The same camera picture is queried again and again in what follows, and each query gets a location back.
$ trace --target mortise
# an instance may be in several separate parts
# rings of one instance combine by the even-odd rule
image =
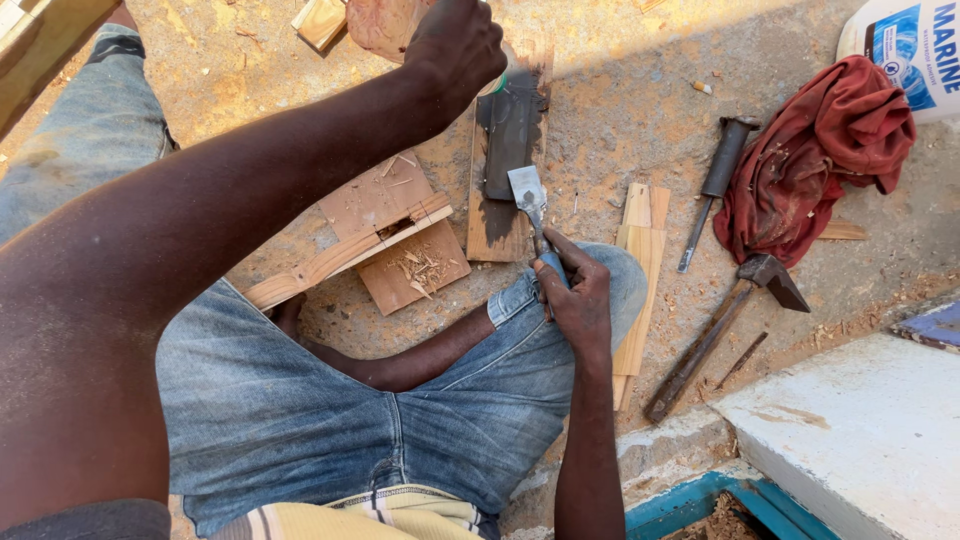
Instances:
[[[413,227],[415,224],[416,222],[407,216],[384,227],[383,229],[377,229],[376,235],[379,236],[381,240],[386,240],[387,238],[399,233],[400,231],[403,231],[404,229],[407,229],[408,227]]]

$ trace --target knee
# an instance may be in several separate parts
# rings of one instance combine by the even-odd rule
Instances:
[[[647,277],[628,251],[611,244],[578,243],[588,255],[610,270],[610,310],[613,334],[628,330],[647,297]]]

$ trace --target label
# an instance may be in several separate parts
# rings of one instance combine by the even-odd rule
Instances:
[[[910,109],[960,99],[956,2],[926,2],[869,25],[864,56],[903,88]]]

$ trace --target denim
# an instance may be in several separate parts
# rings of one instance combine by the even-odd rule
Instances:
[[[0,182],[0,242],[172,148],[138,34],[104,25]],[[615,350],[646,279],[622,249],[579,245],[611,271]],[[318,360],[220,279],[156,350],[171,493],[184,495],[200,536],[263,504],[331,503],[402,483],[499,512],[569,412],[573,353],[544,322],[538,292],[528,269],[490,297],[492,335],[439,377],[391,393]]]

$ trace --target right hand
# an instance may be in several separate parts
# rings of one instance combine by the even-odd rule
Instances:
[[[540,302],[553,307],[557,326],[573,352],[588,353],[596,348],[610,350],[610,270],[553,228],[543,228],[560,256],[569,277],[570,288],[560,281],[557,271],[542,260],[533,267],[540,282]]]
[[[450,122],[484,85],[507,69],[500,48],[503,29],[489,5],[478,0],[439,0],[420,21],[403,65],[417,66],[449,103]]]

